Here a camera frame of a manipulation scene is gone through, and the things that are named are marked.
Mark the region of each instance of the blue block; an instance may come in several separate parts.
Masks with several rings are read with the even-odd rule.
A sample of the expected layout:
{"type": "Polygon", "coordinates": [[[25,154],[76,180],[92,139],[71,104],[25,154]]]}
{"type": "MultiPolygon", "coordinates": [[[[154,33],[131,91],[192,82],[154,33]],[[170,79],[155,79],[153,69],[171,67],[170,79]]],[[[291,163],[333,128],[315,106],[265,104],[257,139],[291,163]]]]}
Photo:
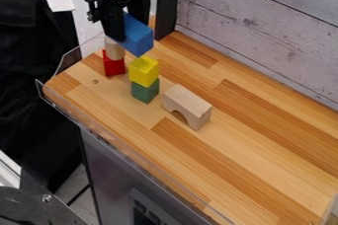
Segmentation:
{"type": "Polygon", "coordinates": [[[150,27],[125,13],[126,40],[117,43],[134,56],[140,57],[154,46],[154,35],[150,27]]]}

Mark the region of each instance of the yellow block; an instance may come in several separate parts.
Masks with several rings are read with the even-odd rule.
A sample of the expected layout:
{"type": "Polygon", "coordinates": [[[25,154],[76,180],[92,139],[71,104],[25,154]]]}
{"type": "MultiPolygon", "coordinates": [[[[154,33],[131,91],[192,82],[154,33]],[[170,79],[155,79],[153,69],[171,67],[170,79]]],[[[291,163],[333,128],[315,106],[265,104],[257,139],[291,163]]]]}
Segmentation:
{"type": "Polygon", "coordinates": [[[130,81],[146,88],[158,79],[158,72],[158,61],[147,56],[141,56],[129,65],[130,81]]]}

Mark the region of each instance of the green block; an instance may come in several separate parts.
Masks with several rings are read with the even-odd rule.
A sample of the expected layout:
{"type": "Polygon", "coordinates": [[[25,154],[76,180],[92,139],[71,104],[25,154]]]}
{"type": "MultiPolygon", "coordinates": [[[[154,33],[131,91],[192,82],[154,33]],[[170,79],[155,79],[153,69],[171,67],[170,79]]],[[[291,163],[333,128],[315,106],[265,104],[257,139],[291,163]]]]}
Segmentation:
{"type": "Polygon", "coordinates": [[[156,79],[148,88],[131,82],[131,94],[134,98],[149,104],[159,93],[159,79],[156,79]]]}

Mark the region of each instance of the metal stand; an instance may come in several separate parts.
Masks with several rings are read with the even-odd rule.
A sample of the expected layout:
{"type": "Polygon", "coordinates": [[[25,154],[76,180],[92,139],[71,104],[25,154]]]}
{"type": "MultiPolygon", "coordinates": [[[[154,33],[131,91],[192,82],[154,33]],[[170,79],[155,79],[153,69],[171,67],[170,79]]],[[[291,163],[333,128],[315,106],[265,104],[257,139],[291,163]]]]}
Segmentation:
{"type": "Polygon", "coordinates": [[[97,213],[103,225],[134,223],[134,201],[151,199],[157,207],[152,208],[153,224],[210,224],[185,203],[148,177],[111,145],[94,135],[81,130],[87,160],[88,176],[96,201],[97,213]]]}

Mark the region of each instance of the wooden block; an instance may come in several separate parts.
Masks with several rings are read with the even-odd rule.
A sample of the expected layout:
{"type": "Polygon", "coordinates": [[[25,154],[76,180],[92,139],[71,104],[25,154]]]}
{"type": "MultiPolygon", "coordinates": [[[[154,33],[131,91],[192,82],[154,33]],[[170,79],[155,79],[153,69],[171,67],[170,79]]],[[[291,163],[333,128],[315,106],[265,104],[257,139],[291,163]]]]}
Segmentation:
{"type": "Polygon", "coordinates": [[[320,224],[338,225],[338,194],[332,199],[320,224]]]}
{"type": "Polygon", "coordinates": [[[126,56],[126,50],[110,37],[105,36],[107,57],[111,60],[121,60],[126,56]]]}
{"type": "Polygon", "coordinates": [[[149,104],[158,95],[159,84],[159,79],[156,79],[148,88],[131,82],[131,94],[139,101],[149,104]]]}
{"type": "Polygon", "coordinates": [[[129,79],[142,87],[148,88],[158,79],[158,61],[142,56],[129,65],[129,79]]]}
{"type": "Polygon", "coordinates": [[[107,57],[105,49],[103,50],[103,62],[106,76],[114,76],[126,73],[125,59],[112,60],[107,57]]]}
{"type": "Polygon", "coordinates": [[[163,95],[162,107],[169,113],[181,113],[195,130],[199,130],[211,118],[212,105],[179,84],[163,95]]]}
{"type": "Polygon", "coordinates": [[[126,40],[117,43],[134,56],[142,56],[154,46],[153,30],[147,25],[125,13],[126,40]]]}

